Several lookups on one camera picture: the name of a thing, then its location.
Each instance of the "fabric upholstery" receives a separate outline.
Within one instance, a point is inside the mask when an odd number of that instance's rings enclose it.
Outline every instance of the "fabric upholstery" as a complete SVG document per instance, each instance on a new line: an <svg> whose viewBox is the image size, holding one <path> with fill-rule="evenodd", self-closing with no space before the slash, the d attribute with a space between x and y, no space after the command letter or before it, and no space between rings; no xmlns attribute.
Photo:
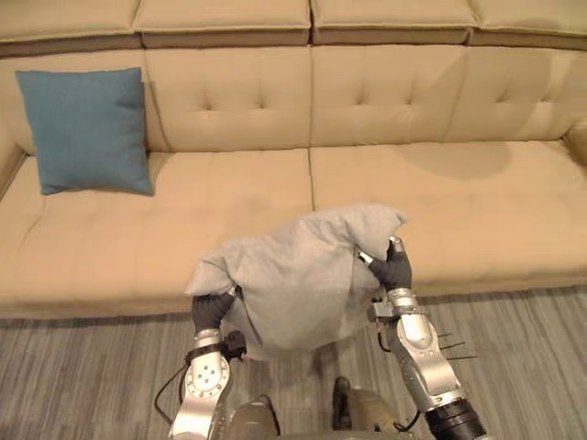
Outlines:
<svg viewBox="0 0 587 440"><path fill-rule="evenodd" d="M475 25L466 0L312 0L316 44L460 44Z"/></svg>
<svg viewBox="0 0 587 440"><path fill-rule="evenodd" d="M484 31L476 29L468 44L471 46L512 46L529 48L553 48L587 50L586 37L551 34L527 34L506 31Z"/></svg>
<svg viewBox="0 0 587 440"><path fill-rule="evenodd" d="M28 158L0 203L0 304L29 316L46 303L94 315L132 312L138 301L142 311L171 307L206 251L312 210L307 154L152 153L154 197L41 196Z"/></svg>
<svg viewBox="0 0 587 440"><path fill-rule="evenodd" d="M465 70L459 46L313 48L313 146L439 141Z"/></svg>
<svg viewBox="0 0 587 440"><path fill-rule="evenodd" d="M249 32L259 44L308 41L310 8L306 0L143 0L134 23L147 47L160 47L158 34L184 34L183 45L247 46Z"/></svg>
<svg viewBox="0 0 587 440"><path fill-rule="evenodd" d="M553 142L311 148L316 208L403 211L419 294L587 282L587 179Z"/></svg>
<svg viewBox="0 0 587 440"><path fill-rule="evenodd" d="M384 45L312 55L317 147L554 140L587 112L584 52Z"/></svg>
<svg viewBox="0 0 587 440"><path fill-rule="evenodd" d="M472 0L479 30L471 44L587 50L587 2L583 0Z"/></svg>
<svg viewBox="0 0 587 440"><path fill-rule="evenodd" d="M0 202L24 155L25 152L10 138L4 119L0 116Z"/></svg>
<svg viewBox="0 0 587 440"><path fill-rule="evenodd" d="M256 46L304 46L309 30L230 30L210 32L141 32L149 49L229 48Z"/></svg>
<svg viewBox="0 0 587 440"><path fill-rule="evenodd" d="M564 139L577 160L587 166L587 118L573 124Z"/></svg>
<svg viewBox="0 0 587 440"><path fill-rule="evenodd" d="M4 0L0 42L131 34L138 0Z"/></svg>
<svg viewBox="0 0 587 440"><path fill-rule="evenodd" d="M161 131L161 121L153 101L142 50L112 50L0 60L0 114L4 117L10 136L17 145L28 154L36 154L25 102L18 87L16 71L89 72L119 70L137 66L142 68L143 83L145 84L147 147L151 151L166 151L168 149L167 142Z"/></svg>
<svg viewBox="0 0 587 440"><path fill-rule="evenodd" d="M446 140L555 140L587 114L587 53L468 48Z"/></svg>
<svg viewBox="0 0 587 440"><path fill-rule="evenodd" d="M310 351L365 325L371 298L384 289L357 248L384 259L388 237L403 222L401 213L381 204L316 211L207 253L186 292L201 296L240 286L223 323L244 334L253 358Z"/></svg>
<svg viewBox="0 0 587 440"><path fill-rule="evenodd" d="M309 48L153 49L146 55L172 151L308 146Z"/></svg>
<svg viewBox="0 0 587 440"><path fill-rule="evenodd" d="M94 37L53 38L0 43L0 58L30 57L51 53L92 52L96 50L141 49L140 36L101 35Z"/></svg>
<svg viewBox="0 0 587 440"><path fill-rule="evenodd" d="M43 194L89 188L153 194L140 71L17 71Z"/></svg>

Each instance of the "sofa cushion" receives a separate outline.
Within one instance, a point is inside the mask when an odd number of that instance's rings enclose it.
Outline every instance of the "sofa cushion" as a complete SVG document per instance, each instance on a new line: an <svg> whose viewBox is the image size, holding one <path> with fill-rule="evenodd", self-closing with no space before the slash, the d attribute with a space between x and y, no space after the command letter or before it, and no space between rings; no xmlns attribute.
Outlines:
<svg viewBox="0 0 587 440"><path fill-rule="evenodd" d="M152 195L140 67L17 71L43 194L109 188Z"/></svg>
<svg viewBox="0 0 587 440"><path fill-rule="evenodd" d="M138 0L0 2L0 56L139 47L131 35L137 6Z"/></svg>
<svg viewBox="0 0 587 440"><path fill-rule="evenodd" d="M112 71L137 66L141 68L145 92L147 148L150 151L167 151L167 141L161 131L142 50L108 50L0 60L0 114L6 121L10 137L28 154L36 154L25 101L18 87L17 71Z"/></svg>
<svg viewBox="0 0 587 440"><path fill-rule="evenodd" d="M152 153L154 197L94 190L44 197L36 159L28 158L0 202L0 304L14 314L15 304L37 307L37 317L45 303L59 303L61 315L86 306L96 316L123 314L139 302L142 313L164 313L206 251L312 210L307 155Z"/></svg>
<svg viewBox="0 0 587 440"><path fill-rule="evenodd" d="M556 140L587 115L587 53L468 48L466 71L445 137Z"/></svg>
<svg viewBox="0 0 587 440"><path fill-rule="evenodd" d="M148 48L305 45L305 0L143 0L134 24Z"/></svg>
<svg viewBox="0 0 587 440"><path fill-rule="evenodd" d="M583 0L472 0L479 21L473 45L587 50L587 2Z"/></svg>
<svg viewBox="0 0 587 440"><path fill-rule="evenodd" d="M460 44L475 19L467 0L312 0L316 44Z"/></svg>
<svg viewBox="0 0 587 440"><path fill-rule="evenodd" d="M587 53L576 50L320 46L312 56L315 147L555 140L587 114Z"/></svg>
<svg viewBox="0 0 587 440"><path fill-rule="evenodd" d="M309 48L153 49L146 57L172 151L308 146Z"/></svg>
<svg viewBox="0 0 587 440"><path fill-rule="evenodd" d="M316 208L400 209L422 294L587 282L587 178L552 142L311 148Z"/></svg>
<svg viewBox="0 0 587 440"><path fill-rule="evenodd" d="M439 141L457 102L460 46L313 48L313 146Z"/></svg>

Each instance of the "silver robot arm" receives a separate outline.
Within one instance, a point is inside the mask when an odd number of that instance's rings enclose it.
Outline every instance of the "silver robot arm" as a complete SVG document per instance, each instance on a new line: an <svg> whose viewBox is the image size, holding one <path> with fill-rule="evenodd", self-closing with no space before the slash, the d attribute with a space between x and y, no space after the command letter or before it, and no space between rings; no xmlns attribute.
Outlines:
<svg viewBox="0 0 587 440"><path fill-rule="evenodd" d="M385 261L364 252L359 258L387 291L382 301L371 305L369 319L378 327L383 325L389 351L397 358L404 384L418 411L426 416L432 434L437 439L489 438L440 351L436 329L417 303L402 240L390 237Z"/></svg>
<svg viewBox="0 0 587 440"><path fill-rule="evenodd" d="M221 435L224 400L231 381L228 362L242 353L244 338L231 334L222 341L219 327L237 289L194 298L194 350L186 359L190 367L183 384L185 397L169 433L171 440L209 440Z"/></svg>

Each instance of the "floor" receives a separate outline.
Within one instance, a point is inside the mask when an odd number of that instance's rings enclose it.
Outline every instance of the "floor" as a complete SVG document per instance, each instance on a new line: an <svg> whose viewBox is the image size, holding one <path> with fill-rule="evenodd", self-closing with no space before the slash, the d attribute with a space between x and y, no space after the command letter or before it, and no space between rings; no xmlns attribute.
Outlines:
<svg viewBox="0 0 587 440"><path fill-rule="evenodd" d="M453 366L496 439L587 438L583 349L587 287L426 300L446 343L465 341ZM158 388L191 347L187 315L101 320L0 321L0 440L167 438ZM313 354L233 361L231 408L273 398L287 434L327 430L334 379L379 392L401 422L415 411L391 355L367 327ZM177 390L162 406L175 414ZM420 420L413 432L431 438Z"/></svg>

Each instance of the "cable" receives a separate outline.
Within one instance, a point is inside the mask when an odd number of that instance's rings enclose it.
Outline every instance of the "cable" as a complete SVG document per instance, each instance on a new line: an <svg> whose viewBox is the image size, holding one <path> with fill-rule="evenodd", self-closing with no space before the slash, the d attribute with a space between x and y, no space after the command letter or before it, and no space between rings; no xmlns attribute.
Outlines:
<svg viewBox="0 0 587 440"><path fill-rule="evenodd" d="M182 365L182 367L180 369L178 369L175 374L173 374L172 378L167 380L167 382L165 382L165 384L161 387L161 389L159 390L159 392L157 393L157 395L155 396L155 410L157 410L157 413L159 413L159 415L163 418L163 420L169 425L171 426L173 424L173 420L170 419L170 417L165 413L165 411L159 406L159 397L163 394L163 392L165 391L165 389L167 387L169 387L169 385L175 380L175 378L177 378L180 373L182 373L182 371L184 371L183 374L185 374L185 372L187 372L187 369L189 368L189 365Z"/></svg>
<svg viewBox="0 0 587 440"><path fill-rule="evenodd" d="M410 429L412 429L415 425L415 423L418 421L418 419L420 418L420 411L416 411L415 412L415 416L412 419L412 422L410 422L407 426L403 426L400 423L397 422L393 422L393 427L395 429L397 429L400 433L407 433Z"/></svg>
<svg viewBox="0 0 587 440"><path fill-rule="evenodd" d="M183 403L183 383L185 381L185 374L182 375L180 383L177 386L177 400L180 402L180 405Z"/></svg>
<svg viewBox="0 0 587 440"><path fill-rule="evenodd" d="M456 344L450 344L449 346L442 346L440 349L441 350L448 350L449 348L454 348L454 347L464 346L464 345L465 345L464 342L457 342Z"/></svg>
<svg viewBox="0 0 587 440"><path fill-rule="evenodd" d="M377 342L379 342L379 347L381 347L384 352L386 352L386 353L392 352L392 350L390 350L389 348L387 348L386 346L383 345L382 332L377 332Z"/></svg>

